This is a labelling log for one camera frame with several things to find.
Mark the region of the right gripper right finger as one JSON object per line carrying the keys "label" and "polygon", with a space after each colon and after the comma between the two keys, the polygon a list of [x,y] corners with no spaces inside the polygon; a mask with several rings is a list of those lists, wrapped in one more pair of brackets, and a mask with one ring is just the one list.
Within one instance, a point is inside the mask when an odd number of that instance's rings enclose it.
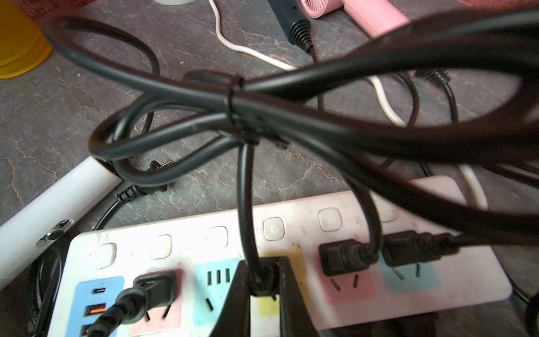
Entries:
{"label": "right gripper right finger", "polygon": [[280,336],[318,336],[288,257],[278,258]]}

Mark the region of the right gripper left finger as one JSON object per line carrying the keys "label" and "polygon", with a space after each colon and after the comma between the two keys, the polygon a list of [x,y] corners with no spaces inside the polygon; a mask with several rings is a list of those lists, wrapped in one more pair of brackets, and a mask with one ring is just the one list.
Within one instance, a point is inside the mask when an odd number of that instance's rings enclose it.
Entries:
{"label": "right gripper left finger", "polygon": [[248,267],[240,261],[218,321],[210,334],[214,336],[251,335],[251,288]]}

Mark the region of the black plug with cable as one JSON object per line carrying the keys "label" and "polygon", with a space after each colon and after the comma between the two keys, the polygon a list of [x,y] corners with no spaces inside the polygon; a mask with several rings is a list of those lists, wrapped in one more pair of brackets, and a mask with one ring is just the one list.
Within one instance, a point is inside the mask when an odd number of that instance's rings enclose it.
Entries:
{"label": "black plug with cable", "polygon": [[364,212],[369,242],[342,240],[321,244],[318,248],[319,261],[322,272],[328,277],[369,269],[378,262],[383,248],[382,225],[371,194],[363,185],[349,178],[345,181]]}
{"label": "black plug with cable", "polygon": [[390,267],[438,261],[458,254],[462,248],[475,246],[537,247],[538,239],[492,238],[473,234],[417,233],[413,230],[386,234],[382,254]]}

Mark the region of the white power strip coloured sockets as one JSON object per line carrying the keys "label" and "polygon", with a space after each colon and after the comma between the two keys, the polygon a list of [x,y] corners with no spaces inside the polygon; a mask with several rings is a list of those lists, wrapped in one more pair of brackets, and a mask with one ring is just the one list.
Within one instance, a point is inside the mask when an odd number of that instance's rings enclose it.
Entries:
{"label": "white power strip coloured sockets", "polygon": [[[287,256],[318,330],[507,299],[512,287],[492,249],[465,248],[431,263],[328,277],[321,244],[369,237],[355,196],[338,192],[255,207],[262,257]],[[115,336],[208,336],[244,258],[235,210],[83,233],[69,248],[50,336],[83,336],[140,275],[178,271],[178,300]]]}

